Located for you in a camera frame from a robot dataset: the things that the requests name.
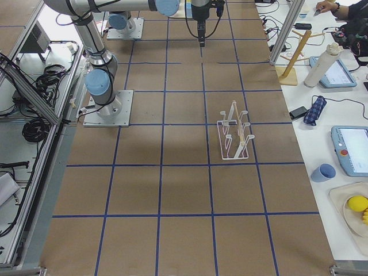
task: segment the bottle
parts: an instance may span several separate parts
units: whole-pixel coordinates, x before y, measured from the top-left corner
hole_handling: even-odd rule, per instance
[[[330,66],[337,61],[342,50],[343,47],[339,46],[339,44],[336,42],[332,43],[331,45],[327,45],[326,51],[320,55],[317,63],[313,66],[308,76],[306,76],[304,85],[308,87],[315,87]]]

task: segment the plate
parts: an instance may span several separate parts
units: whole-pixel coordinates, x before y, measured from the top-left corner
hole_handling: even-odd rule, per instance
[[[363,212],[356,212],[349,208],[347,205],[347,201],[352,196],[349,196],[348,199],[345,200],[343,211],[344,211],[344,219],[347,225],[359,236],[368,237],[368,225],[363,223]]]

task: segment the emergency stop button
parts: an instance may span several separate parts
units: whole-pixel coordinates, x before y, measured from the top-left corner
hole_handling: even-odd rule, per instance
[[[348,151],[347,151],[346,149],[342,149],[342,150],[340,151],[340,154],[341,154],[342,156],[346,156],[346,155],[348,155]]]

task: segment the cup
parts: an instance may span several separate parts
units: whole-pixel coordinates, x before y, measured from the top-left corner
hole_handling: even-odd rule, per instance
[[[301,8],[300,12],[299,12],[299,17],[304,19],[306,17],[306,15],[308,14],[309,10],[310,10],[310,8],[306,5],[304,5]]]
[[[336,171],[330,164],[322,164],[310,175],[314,182],[324,182],[334,178]]]

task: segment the tablet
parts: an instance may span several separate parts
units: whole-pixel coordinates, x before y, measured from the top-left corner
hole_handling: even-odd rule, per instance
[[[346,174],[368,177],[368,126],[333,126],[331,137]]]
[[[318,61],[318,56],[311,56],[309,58],[310,66],[314,66]],[[325,88],[340,88],[340,87],[355,87],[357,83],[345,67],[344,63],[338,59],[327,70],[321,78],[320,83]]]

